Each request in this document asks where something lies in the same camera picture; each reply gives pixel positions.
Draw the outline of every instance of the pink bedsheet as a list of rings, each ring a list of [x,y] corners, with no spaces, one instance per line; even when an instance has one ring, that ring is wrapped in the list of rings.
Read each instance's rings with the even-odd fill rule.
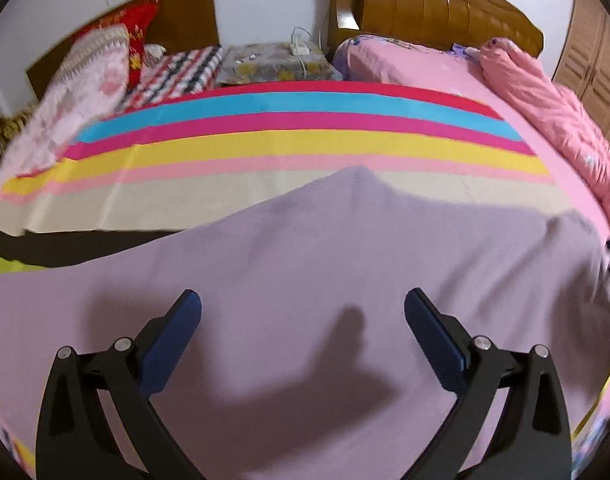
[[[348,48],[347,67],[352,80],[428,88],[488,104],[525,139],[570,196],[572,205],[596,226],[600,237],[610,237],[605,214],[585,182],[517,110],[488,88],[478,66],[446,52],[404,48],[368,38]]]

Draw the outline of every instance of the floral pillow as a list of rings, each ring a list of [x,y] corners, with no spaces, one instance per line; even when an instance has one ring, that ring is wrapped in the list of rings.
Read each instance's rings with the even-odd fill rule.
[[[123,24],[107,28],[96,28],[84,34],[73,44],[69,54],[56,70],[48,91],[55,85],[71,79],[86,69],[91,62],[101,57],[105,51],[120,44],[129,47],[130,37]]]
[[[144,2],[126,9],[118,10],[113,14],[102,17],[95,23],[87,25],[75,35],[79,40],[88,32],[98,28],[109,28],[114,25],[125,25],[130,37],[130,82],[128,89],[134,88],[140,82],[140,69],[145,48],[147,29],[159,12],[159,1]]]
[[[126,30],[82,66],[54,82],[0,163],[0,189],[20,174],[51,168],[88,124],[110,115],[125,96],[130,49]]]

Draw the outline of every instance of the wooden bed frame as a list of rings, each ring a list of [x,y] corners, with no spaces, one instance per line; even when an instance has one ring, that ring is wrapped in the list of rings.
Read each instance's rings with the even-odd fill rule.
[[[141,1],[143,0],[130,0],[102,16]],[[97,16],[89,23],[102,16]],[[219,44],[214,0],[160,0],[160,11],[147,31],[147,43],[161,44],[170,54]],[[38,99],[44,96],[52,76],[73,44],[72,34],[44,54],[27,71]]]
[[[543,50],[543,33],[505,0],[330,0],[332,50],[358,34],[441,50],[454,43],[480,47],[502,36],[535,57]]]

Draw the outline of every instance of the red stripe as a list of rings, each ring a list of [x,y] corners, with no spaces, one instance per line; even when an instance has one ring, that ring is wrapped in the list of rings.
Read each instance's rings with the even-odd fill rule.
[[[82,160],[101,153],[129,148],[134,144],[144,145],[166,140],[186,139],[239,132],[263,130],[368,130],[374,132],[396,132],[422,134],[444,139],[464,140],[483,146],[501,148],[525,155],[534,152],[522,141],[509,140],[467,128],[434,123],[419,119],[384,117],[368,114],[342,114],[321,112],[274,112],[245,114],[239,116],[211,117],[195,121],[149,126],[141,130],[109,137],[92,143],[79,142],[70,146],[65,157]]]
[[[216,88],[199,94],[189,94],[178,98],[168,99],[164,103],[145,105],[139,110],[146,110],[162,104],[175,104],[194,99],[220,97],[223,95],[258,94],[263,92],[342,92],[349,94],[378,94],[389,97],[403,97],[416,101],[425,101],[437,105],[458,108],[466,112],[485,115],[502,121],[503,118],[486,104],[472,101],[465,97],[446,94],[436,90],[414,88],[411,86],[388,85],[383,83],[360,83],[354,81],[281,81],[276,83],[256,83],[239,86]]]

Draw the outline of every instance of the purple bedsheet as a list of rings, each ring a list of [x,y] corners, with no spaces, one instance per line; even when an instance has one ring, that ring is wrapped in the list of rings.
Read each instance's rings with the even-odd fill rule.
[[[203,321],[152,403],[207,478],[394,480],[455,399],[405,323],[408,290],[501,348],[548,345],[574,426],[610,371],[602,257],[574,212],[435,202],[343,170],[123,253],[0,275],[0,407],[31,444],[59,347],[107,348],[193,288]]]

